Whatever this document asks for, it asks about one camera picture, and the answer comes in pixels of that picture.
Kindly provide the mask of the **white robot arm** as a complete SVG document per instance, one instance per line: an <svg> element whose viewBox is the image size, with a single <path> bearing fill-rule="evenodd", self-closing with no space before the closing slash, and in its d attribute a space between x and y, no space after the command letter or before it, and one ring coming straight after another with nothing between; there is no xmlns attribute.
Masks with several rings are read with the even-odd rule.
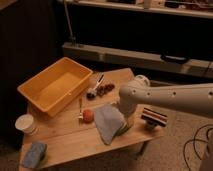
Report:
<svg viewBox="0 0 213 171"><path fill-rule="evenodd" d="M181 112L213 116L213 83L151 87L137 75L119 89L118 109L130 117L138 104L149 104Z"/></svg>

